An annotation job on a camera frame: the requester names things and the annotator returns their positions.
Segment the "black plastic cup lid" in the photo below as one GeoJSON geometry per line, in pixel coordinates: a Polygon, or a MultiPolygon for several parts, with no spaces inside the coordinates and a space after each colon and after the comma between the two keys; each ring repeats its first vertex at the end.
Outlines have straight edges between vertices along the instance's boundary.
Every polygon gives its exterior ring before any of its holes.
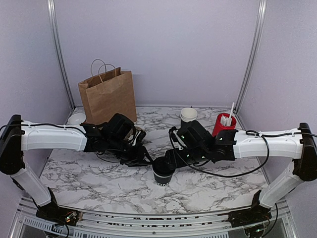
{"type": "Polygon", "coordinates": [[[154,160],[152,169],[155,174],[161,177],[171,176],[175,172],[175,168],[169,163],[169,160],[162,156],[154,160]]]}

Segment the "black paper coffee cup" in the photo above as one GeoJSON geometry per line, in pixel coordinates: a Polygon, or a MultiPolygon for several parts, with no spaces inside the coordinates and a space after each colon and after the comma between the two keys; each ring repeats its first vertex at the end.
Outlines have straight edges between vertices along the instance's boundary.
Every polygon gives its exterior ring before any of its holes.
{"type": "Polygon", "coordinates": [[[172,175],[171,176],[167,176],[167,177],[161,177],[161,176],[158,176],[157,174],[154,173],[154,179],[155,179],[155,182],[160,185],[160,186],[166,186],[169,184],[169,182],[171,181],[171,178],[172,178],[172,175]]]}

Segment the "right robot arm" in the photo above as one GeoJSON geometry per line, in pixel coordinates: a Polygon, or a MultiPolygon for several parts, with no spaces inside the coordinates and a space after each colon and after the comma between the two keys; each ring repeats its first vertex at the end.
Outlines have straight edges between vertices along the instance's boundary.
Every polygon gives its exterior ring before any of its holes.
{"type": "Polygon", "coordinates": [[[289,166],[267,188],[255,193],[251,207],[230,212],[232,227],[259,223],[271,218],[275,203],[305,181],[317,178],[317,146],[307,123],[286,131],[221,130],[212,136],[198,121],[169,130],[171,143],[179,149],[168,150],[158,163],[159,173],[171,176],[177,168],[211,161],[234,161],[248,157],[288,157],[289,166]]]}

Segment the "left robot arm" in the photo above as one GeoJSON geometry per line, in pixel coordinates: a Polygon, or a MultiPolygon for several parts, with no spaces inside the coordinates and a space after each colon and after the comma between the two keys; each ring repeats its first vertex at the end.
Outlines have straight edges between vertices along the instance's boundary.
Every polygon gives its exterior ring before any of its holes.
{"type": "Polygon", "coordinates": [[[120,164],[129,167],[148,166],[153,163],[142,143],[146,133],[137,129],[128,117],[116,113],[108,122],[99,125],[56,125],[33,123],[13,115],[7,125],[1,127],[0,171],[27,192],[37,207],[37,217],[75,226],[82,218],[77,210],[60,207],[53,191],[42,184],[39,177],[23,160],[23,153],[35,149],[69,149],[111,152],[120,158],[120,164]]]}

